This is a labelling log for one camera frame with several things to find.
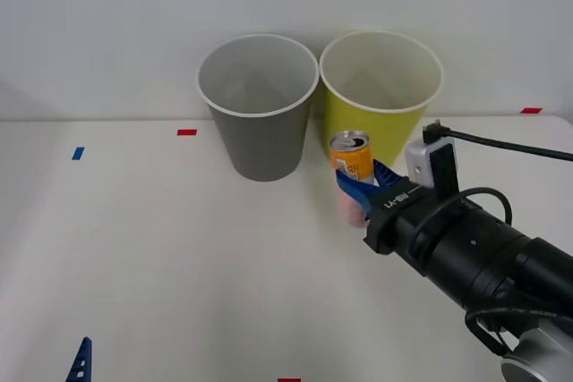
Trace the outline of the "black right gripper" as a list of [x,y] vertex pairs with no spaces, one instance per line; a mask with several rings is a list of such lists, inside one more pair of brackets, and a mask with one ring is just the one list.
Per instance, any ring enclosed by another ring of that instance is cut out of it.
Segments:
[[[373,160],[373,173],[358,181],[336,171],[342,219],[367,221],[371,202],[366,244],[382,255],[395,252],[405,261],[425,259],[448,232],[444,215],[426,219],[439,206],[434,190],[412,183],[377,159]],[[376,192],[376,182],[381,191]]]

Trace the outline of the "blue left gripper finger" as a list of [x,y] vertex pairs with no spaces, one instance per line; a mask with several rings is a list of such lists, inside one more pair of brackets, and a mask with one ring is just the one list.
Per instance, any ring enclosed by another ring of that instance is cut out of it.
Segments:
[[84,337],[73,360],[65,382],[91,382],[92,380],[92,341]]

